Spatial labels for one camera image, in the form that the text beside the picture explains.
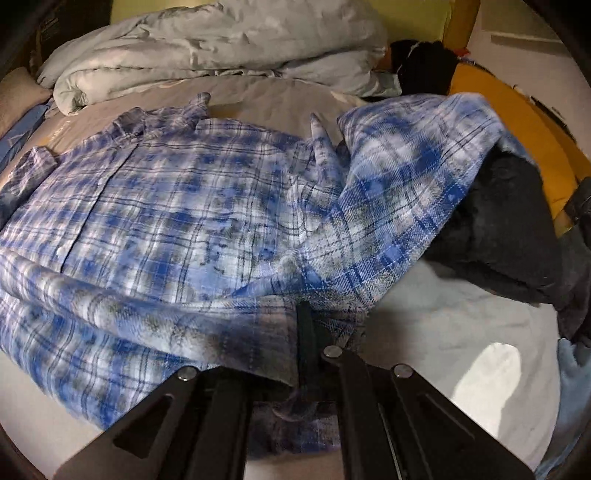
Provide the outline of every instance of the pillow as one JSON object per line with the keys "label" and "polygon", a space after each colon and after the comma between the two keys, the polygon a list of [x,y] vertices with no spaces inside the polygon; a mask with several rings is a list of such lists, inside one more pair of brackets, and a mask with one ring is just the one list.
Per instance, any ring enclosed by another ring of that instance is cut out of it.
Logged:
{"label": "pillow", "polygon": [[46,102],[51,91],[39,86],[25,67],[19,67],[0,82],[0,138],[35,105]]}
{"label": "pillow", "polygon": [[0,171],[21,151],[29,137],[41,125],[47,105],[31,108],[0,140]]}
{"label": "pillow", "polygon": [[449,94],[474,92],[483,95],[507,128],[528,150],[540,168],[544,194],[552,218],[569,201],[577,180],[569,158],[548,125],[529,100],[484,70],[460,63],[452,78]]}

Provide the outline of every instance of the metal screw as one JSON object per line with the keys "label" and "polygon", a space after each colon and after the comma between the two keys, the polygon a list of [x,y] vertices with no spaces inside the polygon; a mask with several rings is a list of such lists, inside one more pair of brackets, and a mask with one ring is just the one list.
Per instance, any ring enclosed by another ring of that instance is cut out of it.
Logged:
{"label": "metal screw", "polygon": [[413,374],[413,369],[407,364],[398,364],[394,367],[394,375],[397,378],[410,378]]}
{"label": "metal screw", "polygon": [[195,367],[182,367],[177,372],[177,378],[183,382],[188,382],[197,376],[197,369]]}
{"label": "metal screw", "polygon": [[325,357],[338,358],[343,353],[343,349],[336,345],[329,345],[328,347],[325,347],[323,353]]}

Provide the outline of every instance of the gray bed sheet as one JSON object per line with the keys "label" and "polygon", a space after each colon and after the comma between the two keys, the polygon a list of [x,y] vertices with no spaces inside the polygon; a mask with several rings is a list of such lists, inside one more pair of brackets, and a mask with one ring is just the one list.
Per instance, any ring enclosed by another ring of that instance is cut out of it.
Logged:
{"label": "gray bed sheet", "polygon": [[[309,118],[323,121],[333,142],[341,139],[336,118],[363,104],[354,96],[299,80],[204,77],[159,85],[84,108],[55,114],[30,138],[23,152],[45,145],[61,154],[134,106],[186,104],[199,92],[212,94],[211,114],[309,136]],[[0,184],[17,159],[0,174]],[[361,354],[383,367],[405,362],[452,399],[510,451],[535,469],[554,430],[560,400],[556,313],[497,297],[420,260],[379,302],[367,322]],[[99,431],[66,413],[55,400],[0,353],[0,423],[43,474],[51,477],[72,453]],[[246,477],[258,480],[342,478],[338,453],[250,462]]]}

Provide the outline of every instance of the white wall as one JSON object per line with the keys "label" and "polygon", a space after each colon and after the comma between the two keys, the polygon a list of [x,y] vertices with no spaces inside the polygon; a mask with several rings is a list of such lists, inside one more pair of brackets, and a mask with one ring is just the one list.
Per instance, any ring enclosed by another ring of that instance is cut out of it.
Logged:
{"label": "white wall", "polygon": [[482,30],[480,14],[468,49],[483,67],[509,85],[519,85],[548,107],[555,107],[569,126],[581,150],[591,157],[591,87],[564,48],[547,45],[543,53],[491,41]]}

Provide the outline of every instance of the plaid shirt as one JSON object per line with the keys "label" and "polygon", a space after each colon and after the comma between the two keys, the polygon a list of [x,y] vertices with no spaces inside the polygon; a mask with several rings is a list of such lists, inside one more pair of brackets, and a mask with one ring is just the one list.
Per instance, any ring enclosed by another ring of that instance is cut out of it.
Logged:
{"label": "plaid shirt", "polygon": [[[0,346],[102,427],[186,364],[295,384],[298,301],[344,345],[491,147],[525,156],[478,95],[351,110],[336,149],[315,117],[303,140],[208,118],[208,101],[135,108],[57,158],[34,148],[0,191]],[[337,442],[325,421],[262,424],[273,451]]]}

